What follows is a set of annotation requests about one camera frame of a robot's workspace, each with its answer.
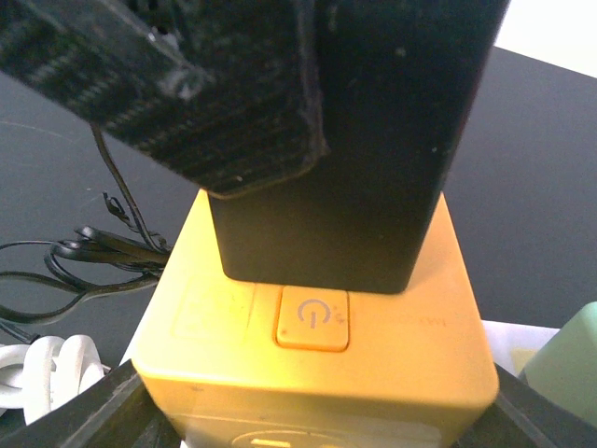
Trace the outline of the green plug adapter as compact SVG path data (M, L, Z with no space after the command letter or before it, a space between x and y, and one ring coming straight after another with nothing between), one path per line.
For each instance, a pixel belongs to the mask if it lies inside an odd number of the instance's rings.
M596 303L584 305L524 365L535 392L596 425Z

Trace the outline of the yellow cube socket adapter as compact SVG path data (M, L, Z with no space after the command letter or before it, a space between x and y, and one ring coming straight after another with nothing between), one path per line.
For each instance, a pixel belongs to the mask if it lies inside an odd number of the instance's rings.
M130 355L189 447L447 447L499 391L444 200L379 295L227 278L200 192Z

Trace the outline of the black power adapter plug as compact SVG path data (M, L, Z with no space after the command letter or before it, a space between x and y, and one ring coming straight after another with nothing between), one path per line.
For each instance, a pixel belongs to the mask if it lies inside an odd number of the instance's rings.
M411 278L507 10L504 1L320 1L328 154L210 201L226 276L394 294Z

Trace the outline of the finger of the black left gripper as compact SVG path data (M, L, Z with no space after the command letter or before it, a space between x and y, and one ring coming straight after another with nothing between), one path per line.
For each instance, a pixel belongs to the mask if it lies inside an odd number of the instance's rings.
M326 155L311 1L5 1L1 69L213 195Z

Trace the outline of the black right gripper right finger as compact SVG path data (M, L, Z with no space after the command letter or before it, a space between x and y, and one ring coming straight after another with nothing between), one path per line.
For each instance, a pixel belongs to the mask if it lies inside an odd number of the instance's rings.
M542 397L497 366L492 406L459 439L461 447L594 447L596 428Z

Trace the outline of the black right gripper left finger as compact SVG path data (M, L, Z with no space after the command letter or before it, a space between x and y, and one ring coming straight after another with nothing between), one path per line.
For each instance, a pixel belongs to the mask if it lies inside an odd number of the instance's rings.
M128 360L96 385L29 426L3 447L179 447L181 437Z

